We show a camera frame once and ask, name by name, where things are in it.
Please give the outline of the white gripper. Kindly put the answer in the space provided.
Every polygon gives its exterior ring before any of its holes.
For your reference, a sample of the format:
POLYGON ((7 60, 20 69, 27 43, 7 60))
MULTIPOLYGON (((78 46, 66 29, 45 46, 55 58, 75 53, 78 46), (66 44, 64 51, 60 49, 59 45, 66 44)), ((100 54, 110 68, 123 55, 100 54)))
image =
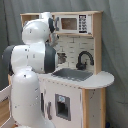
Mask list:
POLYGON ((49 36, 49 44, 54 47, 57 45, 57 40, 59 39, 59 35, 56 33, 51 33, 49 36))

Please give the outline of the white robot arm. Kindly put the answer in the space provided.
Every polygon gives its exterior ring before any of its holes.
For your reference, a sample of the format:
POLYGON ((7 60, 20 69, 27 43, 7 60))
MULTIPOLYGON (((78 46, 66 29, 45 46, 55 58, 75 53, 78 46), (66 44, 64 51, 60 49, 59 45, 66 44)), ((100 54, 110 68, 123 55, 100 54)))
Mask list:
POLYGON ((50 12, 27 21, 22 30, 23 45, 8 46, 2 59, 11 84, 0 91, 0 101, 9 99, 10 117, 0 128, 55 128, 41 111, 39 74, 52 73, 58 64, 56 50, 49 45, 54 32, 50 12))

